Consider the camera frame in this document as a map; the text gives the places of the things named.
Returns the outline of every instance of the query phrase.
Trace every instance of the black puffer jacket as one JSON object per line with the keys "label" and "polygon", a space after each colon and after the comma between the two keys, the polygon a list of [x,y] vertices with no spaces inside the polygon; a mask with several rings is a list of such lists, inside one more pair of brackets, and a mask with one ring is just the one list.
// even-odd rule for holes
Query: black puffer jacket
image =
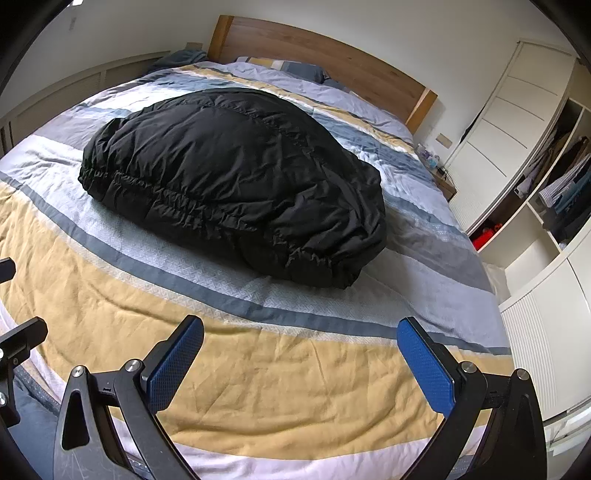
{"label": "black puffer jacket", "polygon": [[79,180],[176,243],[311,286],[351,285],[385,245],[379,172],[258,90],[190,93],[111,120]]}

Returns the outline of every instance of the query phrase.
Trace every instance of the bed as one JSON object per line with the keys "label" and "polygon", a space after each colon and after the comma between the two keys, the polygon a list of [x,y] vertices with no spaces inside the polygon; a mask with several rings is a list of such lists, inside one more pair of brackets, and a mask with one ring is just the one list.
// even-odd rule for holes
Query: bed
{"label": "bed", "polygon": [[[21,375],[49,411],[57,412],[74,366],[118,369],[195,314],[206,328],[203,348],[158,417],[201,478],[387,480],[404,473],[441,421],[397,349],[398,321],[416,317],[458,360],[482,371],[512,372],[482,264],[413,150],[411,133],[433,95],[334,42],[221,16],[209,53],[217,61],[98,93],[0,160],[0,257],[17,263],[14,280],[0,286],[0,326],[33,316],[47,322],[48,338]],[[231,63],[241,55],[321,64],[357,95]],[[384,72],[397,73],[392,80]],[[387,247],[351,287],[304,287],[225,264],[143,231],[83,191],[82,149],[104,123],[159,100],[226,87],[294,103],[379,170]],[[466,455],[486,420],[483,414]],[[116,427],[137,455],[125,424]]]}

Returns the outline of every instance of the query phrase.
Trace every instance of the red object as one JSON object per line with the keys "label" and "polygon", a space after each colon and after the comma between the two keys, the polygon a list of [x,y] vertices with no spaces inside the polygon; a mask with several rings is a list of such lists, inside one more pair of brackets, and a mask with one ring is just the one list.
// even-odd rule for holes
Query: red object
{"label": "red object", "polygon": [[476,248],[478,251],[484,247],[485,243],[487,243],[493,237],[493,235],[501,229],[502,226],[502,223],[497,223],[494,230],[488,227],[483,228],[482,233],[472,241],[474,248]]}

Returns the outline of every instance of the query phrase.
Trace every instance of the metal screw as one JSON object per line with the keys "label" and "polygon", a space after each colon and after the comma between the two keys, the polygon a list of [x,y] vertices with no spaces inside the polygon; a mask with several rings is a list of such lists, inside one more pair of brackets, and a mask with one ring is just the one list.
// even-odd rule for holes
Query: metal screw
{"label": "metal screw", "polygon": [[74,367],[74,369],[72,370],[72,376],[73,377],[79,377],[84,373],[84,366],[83,365],[78,365],[77,367]]}
{"label": "metal screw", "polygon": [[128,372],[135,372],[139,366],[141,365],[141,362],[139,360],[129,360],[126,364],[125,364],[125,369]]}
{"label": "metal screw", "polygon": [[522,380],[529,380],[530,375],[527,370],[523,370],[522,368],[517,369],[517,376]]}
{"label": "metal screw", "polygon": [[476,372],[476,365],[474,365],[472,362],[462,362],[461,366],[462,370],[464,370],[464,372],[467,374],[473,374]]}

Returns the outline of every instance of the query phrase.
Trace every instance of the white wall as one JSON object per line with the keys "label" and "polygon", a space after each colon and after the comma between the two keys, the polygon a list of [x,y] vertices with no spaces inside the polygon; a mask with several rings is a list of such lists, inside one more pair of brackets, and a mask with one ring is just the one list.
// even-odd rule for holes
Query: white wall
{"label": "white wall", "polygon": [[[0,98],[0,116],[70,74],[136,54],[205,45],[219,14],[317,31],[365,50],[434,90],[438,102],[417,134],[454,143],[478,114],[519,38],[570,48],[529,0],[85,0],[35,41]],[[76,18],[70,29],[72,19]]]}

